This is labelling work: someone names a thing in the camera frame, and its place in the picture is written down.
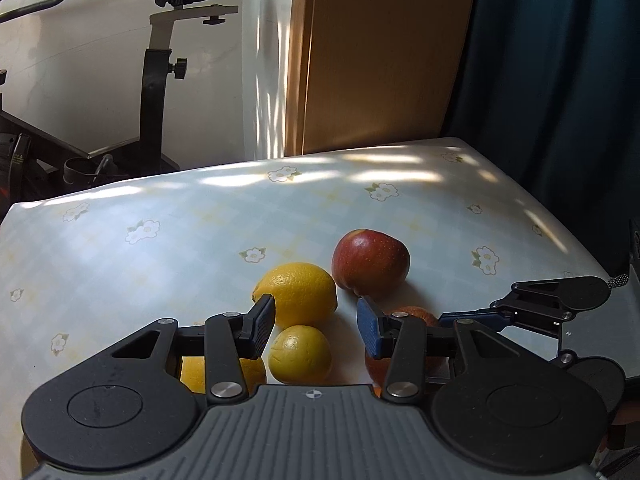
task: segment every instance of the silver screw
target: silver screw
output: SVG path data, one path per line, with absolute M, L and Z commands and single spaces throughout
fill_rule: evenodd
M 386 390 L 394 397 L 411 397 L 418 393 L 418 386 L 413 383 L 401 381 L 390 384 L 386 387 Z
M 242 393 L 242 386 L 233 381 L 224 381 L 223 383 L 216 383 L 211 387 L 211 393 L 216 397 L 222 399 L 228 399 L 230 397 L 238 396 Z

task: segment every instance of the white flower print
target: white flower print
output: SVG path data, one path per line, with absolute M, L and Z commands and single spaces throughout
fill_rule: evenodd
M 51 351 L 53 355 L 57 356 L 65 349 L 66 340 L 69 338 L 69 334 L 57 334 L 51 340 Z
M 23 288 L 16 288 L 11 291 L 11 301 L 14 303 L 18 301 L 22 297 L 22 293 L 24 292 Z
M 283 166 L 279 170 L 269 171 L 267 176 L 272 182 L 286 182 L 287 180 L 293 180 L 295 176 L 302 173 L 298 172 L 297 168 L 293 166 Z
M 250 264 L 257 264 L 260 260 L 263 260 L 266 256 L 267 249 L 266 248 L 258 248 L 254 247 L 253 249 L 247 249 L 246 251 L 242 251 L 240 257 Z
M 455 153 L 443 153 L 440 155 L 447 162 L 462 162 L 464 159 Z
M 155 238 L 160 230 L 160 222 L 154 220 L 141 220 L 133 227 L 127 228 L 129 232 L 125 238 L 131 245 L 143 238 Z
M 471 255 L 474 258 L 473 266 L 478 267 L 487 276 L 495 276 L 497 273 L 495 264 L 500 261 L 497 254 L 495 254 L 489 247 L 478 247 L 475 251 L 471 251 Z
M 379 202 L 384 202 L 390 196 L 399 196 L 396 186 L 393 184 L 385 184 L 384 182 L 380 184 L 374 182 L 370 187 L 366 187 L 365 190 L 369 191 L 369 196 L 372 199 L 378 200 Z
M 80 205 L 72 209 L 68 209 L 65 215 L 62 217 L 63 222 L 72 222 L 73 220 L 78 220 L 82 213 L 86 213 L 89 210 L 89 205 L 87 202 L 82 202 Z

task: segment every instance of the exercise bike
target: exercise bike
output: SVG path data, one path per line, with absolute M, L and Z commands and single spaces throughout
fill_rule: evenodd
M 59 5 L 64 0 L 44 0 L 0 14 L 0 23 Z M 162 116 L 166 80 L 170 73 L 184 79 L 187 59 L 170 62 L 171 36 L 178 20 L 206 18 L 206 25 L 224 23 L 225 14 L 238 6 L 185 5 L 205 0 L 154 0 L 173 9 L 152 14 L 149 47 L 145 52 L 140 98 L 140 135 L 114 146 L 84 152 L 12 116 L 2 108 L 0 94 L 0 220 L 17 202 L 46 200 L 61 194 L 153 174 L 179 171 L 162 153 Z M 0 85 L 6 70 L 0 70 Z

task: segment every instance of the gray ribbed plate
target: gray ribbed plate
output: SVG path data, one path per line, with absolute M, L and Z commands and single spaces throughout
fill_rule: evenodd
M 41 466 L 30 480 L 86 475 Z M 417 408 L 377 399 L 368 386 L 258 388 L 235 406 L 210 409 L 182 446 L 157 461 L 100 480 L 506 480 L 459 459 Z M 593 480 L 588 466 L 536 480 Z

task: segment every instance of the teal curtain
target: teal curtain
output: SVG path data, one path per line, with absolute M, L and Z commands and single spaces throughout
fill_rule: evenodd
M 640 0 L 475 0 L 443 128 L 612 275 L 640 215 Z

